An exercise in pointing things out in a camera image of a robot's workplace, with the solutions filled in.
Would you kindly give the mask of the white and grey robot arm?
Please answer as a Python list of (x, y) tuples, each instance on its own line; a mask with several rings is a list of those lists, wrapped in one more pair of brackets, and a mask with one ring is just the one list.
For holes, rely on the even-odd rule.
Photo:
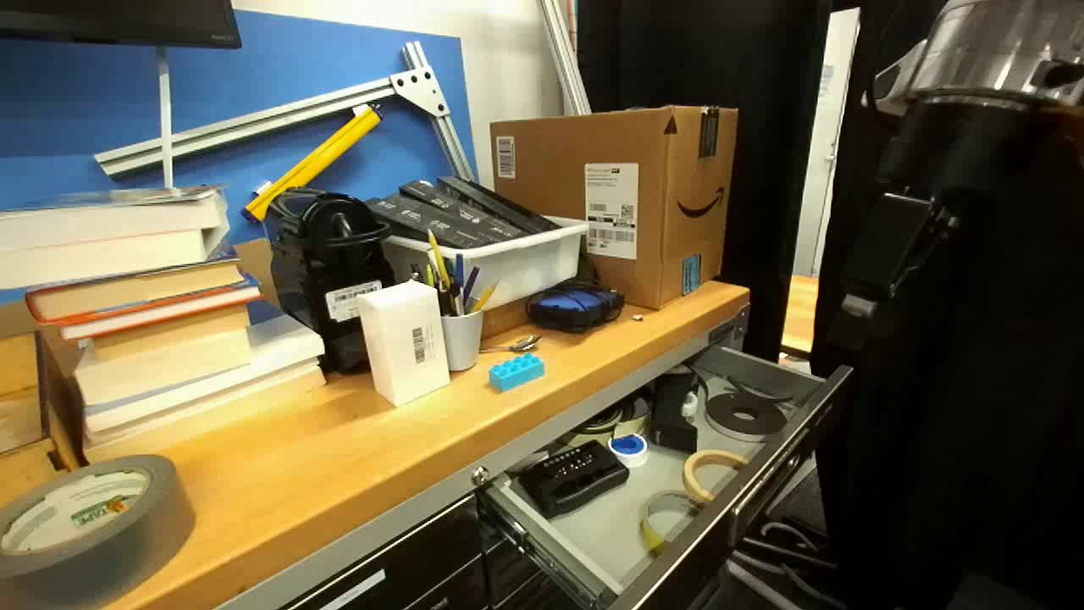
[(812, 368), (851, 610), (1084, 610), (1084, 0), (859, 0)]

